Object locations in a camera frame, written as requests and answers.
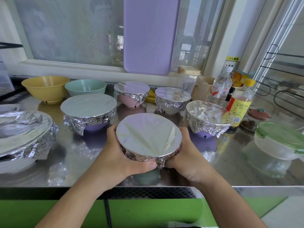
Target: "water bottle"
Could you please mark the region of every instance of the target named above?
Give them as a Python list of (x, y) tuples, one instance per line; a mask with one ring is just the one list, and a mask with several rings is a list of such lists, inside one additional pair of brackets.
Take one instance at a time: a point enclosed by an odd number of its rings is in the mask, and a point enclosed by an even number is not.
[(223, 106), (227, 94), (232, 86), (231, 72), (233, 68), (224, 66), (223, 72), (214, 79), (208, 102)]

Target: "hand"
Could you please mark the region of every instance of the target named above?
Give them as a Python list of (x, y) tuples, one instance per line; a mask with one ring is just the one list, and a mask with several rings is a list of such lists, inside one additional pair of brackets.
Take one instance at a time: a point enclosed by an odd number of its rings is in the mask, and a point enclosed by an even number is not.
[(210, 177), (215, 170), (192, 143), (188, 129), (186, 127), (179, 129), (182, 135), (179, 152), (175, 157), (165, 162), (165, 167), (175, 168), (189, 181), (201, 183), (204, 178)]
[(126, 177), (148, 172), (157, 166), (153, 161), (140, 162), (128, 159), (117, 140), (116, 128), (117, 125), (108, 128), (107, 144), (82, 176), (84, 179), (80, 179), (95, 189), (93, 193), (96, 197), (113, 188)]

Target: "bottle label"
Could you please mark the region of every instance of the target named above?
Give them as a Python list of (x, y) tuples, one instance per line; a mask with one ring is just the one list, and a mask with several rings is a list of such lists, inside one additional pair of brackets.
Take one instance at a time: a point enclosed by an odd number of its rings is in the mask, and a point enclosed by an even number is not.
[(224, 88), (224, 85), (214, 83), (211, 88), (210, 94), (215, 98), (219, 98), (221, 95), (226, 96), (228, 92), (229, 92), (229, 88)]
[(227, 106), (227, 110), (234, 117), (234, 121), (231, 126), (233, 126), (233, 127), (239, 126), (239, 124), (241, 123), (241, 120), (245, 116), (251, 103), (252, 103), (251, 101), (241, 101), (241, 100), (231, 97), (229, 104)]

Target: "yellow bottle cap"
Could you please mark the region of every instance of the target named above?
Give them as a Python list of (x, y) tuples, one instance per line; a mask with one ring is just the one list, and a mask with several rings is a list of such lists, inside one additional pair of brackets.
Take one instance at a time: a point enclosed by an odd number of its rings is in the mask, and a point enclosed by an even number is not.
[(255, 84), (255, 80), (250, 78), (245, 79), (244, 86), (254, 86), (254, 84)]

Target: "yellow bowl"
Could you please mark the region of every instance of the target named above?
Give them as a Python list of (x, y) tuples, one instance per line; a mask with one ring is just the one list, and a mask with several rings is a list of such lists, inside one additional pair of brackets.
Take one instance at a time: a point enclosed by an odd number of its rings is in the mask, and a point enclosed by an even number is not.
[(26, 79), (21, 84), (34, 97), (50, 103), (64, 98), (67, 94), (64, 85), (69, 81), (69, 78), (62, 76), (40, 76)]

